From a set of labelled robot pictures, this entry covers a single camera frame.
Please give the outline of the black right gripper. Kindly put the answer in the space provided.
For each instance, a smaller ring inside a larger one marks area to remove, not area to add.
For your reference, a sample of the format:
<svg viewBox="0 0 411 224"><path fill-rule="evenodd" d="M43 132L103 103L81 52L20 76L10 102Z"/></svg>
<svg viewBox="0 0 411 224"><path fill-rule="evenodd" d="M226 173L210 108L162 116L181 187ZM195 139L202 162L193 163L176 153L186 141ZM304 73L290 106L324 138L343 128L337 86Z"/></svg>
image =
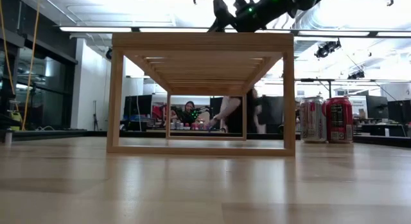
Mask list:
<svg viewBox="0 0 411 224"><path fill-rule="evenodd" d="M257 3L235 0L233 6L236 8L236 16L234 17L223 0L213 0L215 20L208 32L224 32L227 26L232 26L238 32L265 30L266 23L258 15L258 12L263 11L264 5L264 0L259 0Z"/></svg>

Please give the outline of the silver Diet Coke can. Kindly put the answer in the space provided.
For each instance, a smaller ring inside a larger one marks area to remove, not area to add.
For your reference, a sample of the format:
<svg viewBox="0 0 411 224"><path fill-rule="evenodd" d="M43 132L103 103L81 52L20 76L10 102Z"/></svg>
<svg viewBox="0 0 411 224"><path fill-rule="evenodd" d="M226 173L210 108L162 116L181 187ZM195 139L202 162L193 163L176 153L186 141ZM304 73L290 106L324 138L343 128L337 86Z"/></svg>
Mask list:
<svg viewBox="0 0 411 224"><path fill-rule="evenodd" d="M300 103L301 139L304 142L326 142L326 114L324 98L303 98Z"/></svg>

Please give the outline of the red can with black label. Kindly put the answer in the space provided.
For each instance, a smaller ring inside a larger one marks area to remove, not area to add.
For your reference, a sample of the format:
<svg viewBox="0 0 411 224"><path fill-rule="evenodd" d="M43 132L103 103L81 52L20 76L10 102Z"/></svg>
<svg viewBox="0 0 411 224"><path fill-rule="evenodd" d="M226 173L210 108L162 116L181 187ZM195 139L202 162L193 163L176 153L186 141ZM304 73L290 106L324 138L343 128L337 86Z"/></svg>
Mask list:
<svg viewBox="0 0 411 224"><path fill-rule="evenodd" d="M325 102L327 140L332 143L353 141L353 106L348 97L329 98Z"/></svg>

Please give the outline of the wooden slatted shelf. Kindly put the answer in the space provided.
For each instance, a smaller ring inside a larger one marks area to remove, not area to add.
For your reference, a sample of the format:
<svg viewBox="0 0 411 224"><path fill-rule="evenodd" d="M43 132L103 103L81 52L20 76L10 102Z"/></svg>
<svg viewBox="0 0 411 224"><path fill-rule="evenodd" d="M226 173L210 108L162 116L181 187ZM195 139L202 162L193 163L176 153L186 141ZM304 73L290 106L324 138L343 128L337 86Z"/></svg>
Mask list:
<svg viewBox="0 0 411 224"><path fill-rule="evenodd" d="M293 35L285 33L114 33L109 94L108 153L293 157L295 85ZM230 137L178 136L166 131L162 146L122 146L119 118L123 61L127 58L168 96L240 96L277 63L283 63L282 148L252 144L246 135L231 148Z"/></svg>

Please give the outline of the black panel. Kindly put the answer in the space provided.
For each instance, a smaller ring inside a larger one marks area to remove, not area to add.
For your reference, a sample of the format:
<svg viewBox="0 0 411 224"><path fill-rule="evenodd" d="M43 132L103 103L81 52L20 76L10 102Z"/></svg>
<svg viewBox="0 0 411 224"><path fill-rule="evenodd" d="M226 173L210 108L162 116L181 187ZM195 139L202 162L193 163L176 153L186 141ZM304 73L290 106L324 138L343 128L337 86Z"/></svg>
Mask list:
<svg viewBox="0 0 411 224"><path fill-rule="evenodd" d="M210 98L210 108L211 108L211 117L220 113L223 97L212 97Z"/></svg>

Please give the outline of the person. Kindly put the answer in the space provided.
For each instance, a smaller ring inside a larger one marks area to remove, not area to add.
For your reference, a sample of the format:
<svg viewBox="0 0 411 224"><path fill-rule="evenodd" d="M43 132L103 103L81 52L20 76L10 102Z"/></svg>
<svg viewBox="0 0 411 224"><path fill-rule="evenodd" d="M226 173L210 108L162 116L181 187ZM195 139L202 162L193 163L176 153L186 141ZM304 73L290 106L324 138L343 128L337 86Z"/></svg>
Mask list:
<svg viewBox="0 0 411 224"><path fill-rule="evenodd" d="M195 122L196 118L195 104L192 101L188 101L184 106L182 122L191 124Z"/></svg>
<svg viewBox="0 0 411 224"><path fill-rule="evenodd" d="M258 100L257 90L252 87L245 95L246 106L246 130L248 134L258 134L258 115L262 110ZM243 131L243 98L236 96L224 96L220 112L209 121L211 128L216 123L223 121L227 131L233 134L241 134Z"/></svg>

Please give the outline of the dark hanging cloth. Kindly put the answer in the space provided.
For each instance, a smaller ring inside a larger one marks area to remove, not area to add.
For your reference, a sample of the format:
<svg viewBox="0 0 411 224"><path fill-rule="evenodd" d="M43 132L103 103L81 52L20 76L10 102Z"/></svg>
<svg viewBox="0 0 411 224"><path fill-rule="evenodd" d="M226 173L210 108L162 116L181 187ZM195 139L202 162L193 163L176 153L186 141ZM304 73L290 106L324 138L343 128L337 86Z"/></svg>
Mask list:
<svg viewBox="0 0 411 224"><path fill-rule="evenodd" d="M283 102L282 96L262 96L258 98L261 105L261 112L258 114L258 121L261 125L280 125L283 123Z"/></svg>

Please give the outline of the black monitor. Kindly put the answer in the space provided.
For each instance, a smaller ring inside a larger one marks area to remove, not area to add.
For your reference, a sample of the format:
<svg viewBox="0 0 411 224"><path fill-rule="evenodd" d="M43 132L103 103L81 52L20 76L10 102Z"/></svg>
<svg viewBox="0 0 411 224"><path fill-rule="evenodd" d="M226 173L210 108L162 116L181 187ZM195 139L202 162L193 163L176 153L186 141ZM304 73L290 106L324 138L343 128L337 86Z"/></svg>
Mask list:
<svg viewBox="0 0 411 224"><path fill-rule="evenodd" d="M411 100L389 101L389 119L401 124L411 122Z"/></svg>
<svg viewBox="0 0 411 224"><path fill-rule="evenodd" d="M388 119L388 100L382 96L366 96L367 116L369 119Z"/></svg>
<svg viewBox="0 0 411 224"><path fill-rule="evenodd" d="M124 116L148 115L152 113L152 95L126 96Z"/></svg>

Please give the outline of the white hanging cloth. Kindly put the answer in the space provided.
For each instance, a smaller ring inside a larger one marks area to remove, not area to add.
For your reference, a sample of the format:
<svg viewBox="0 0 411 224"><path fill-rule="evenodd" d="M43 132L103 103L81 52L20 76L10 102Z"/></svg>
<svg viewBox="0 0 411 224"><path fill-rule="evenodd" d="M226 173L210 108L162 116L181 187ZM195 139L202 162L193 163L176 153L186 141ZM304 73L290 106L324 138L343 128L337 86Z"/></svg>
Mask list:
<svg viewBox="0 0 411 224"><path fill-rule="evenodd" d="M248 134L261 134L262 126L264 125L261 120L263 113L263 98L255 96L247 96L247 133ZM242 98L225 96L222 100L220 112L215 115L215 118L222 120L226 130L229 133L242 133L243 128L243 112L242 112Z"/></svg>

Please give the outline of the red box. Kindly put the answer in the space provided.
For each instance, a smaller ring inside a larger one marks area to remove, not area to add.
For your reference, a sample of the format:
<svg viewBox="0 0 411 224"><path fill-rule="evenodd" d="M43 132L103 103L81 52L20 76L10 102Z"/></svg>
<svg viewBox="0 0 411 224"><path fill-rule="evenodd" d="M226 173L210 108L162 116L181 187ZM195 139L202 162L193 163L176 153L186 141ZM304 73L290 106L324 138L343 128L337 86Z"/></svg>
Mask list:
<svg viewBox="0 0 411 224"><path fill-rule="evenodd" d="M158 120L165 120L167 104L154 104L152 106L152 117Z"/></svg>

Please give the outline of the thin black tripod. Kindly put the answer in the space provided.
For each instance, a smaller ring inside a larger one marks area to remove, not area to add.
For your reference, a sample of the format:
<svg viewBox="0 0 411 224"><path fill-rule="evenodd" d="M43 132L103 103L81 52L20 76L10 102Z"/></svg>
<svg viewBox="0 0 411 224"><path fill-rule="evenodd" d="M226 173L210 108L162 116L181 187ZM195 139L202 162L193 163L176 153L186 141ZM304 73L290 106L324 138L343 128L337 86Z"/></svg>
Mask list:
<svg viewBox="0 0 411 224"><path fill-rule="evenodd" d="M94 131L98 131L99 130L99 127L98 127L98 120L97 120L97 114L96 114L96 112L97 112L97 110L96 110L96 104L97 104L97 101L96 100L94 100L93 101L93 130Z"/></svg>

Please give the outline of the black T-shaped stand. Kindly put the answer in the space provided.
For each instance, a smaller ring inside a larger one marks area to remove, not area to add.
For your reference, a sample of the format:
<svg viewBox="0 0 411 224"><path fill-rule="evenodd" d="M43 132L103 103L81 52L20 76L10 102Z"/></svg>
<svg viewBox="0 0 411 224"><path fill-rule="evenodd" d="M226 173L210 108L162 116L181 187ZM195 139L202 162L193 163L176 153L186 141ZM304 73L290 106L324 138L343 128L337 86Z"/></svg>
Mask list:
<svg viewBox="0 0 411 224"><path fill-rule="evenodd" d="M321 96L331 98L337 95L335 92L339 84L329 78L301 78L295 81L298 96Z"/></svg>

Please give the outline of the white sign board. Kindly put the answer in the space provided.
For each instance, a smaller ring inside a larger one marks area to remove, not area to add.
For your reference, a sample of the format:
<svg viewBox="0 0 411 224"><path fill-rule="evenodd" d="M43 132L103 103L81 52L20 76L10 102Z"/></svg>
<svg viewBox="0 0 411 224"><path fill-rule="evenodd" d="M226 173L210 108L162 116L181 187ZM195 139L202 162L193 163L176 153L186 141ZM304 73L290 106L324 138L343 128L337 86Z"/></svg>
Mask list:
<svg viewBox="0 0 411 224"><path fill-rule="evenodd" d="M354 117L368 118L366 96L351 96L349 101L352 104Z"/></svg>

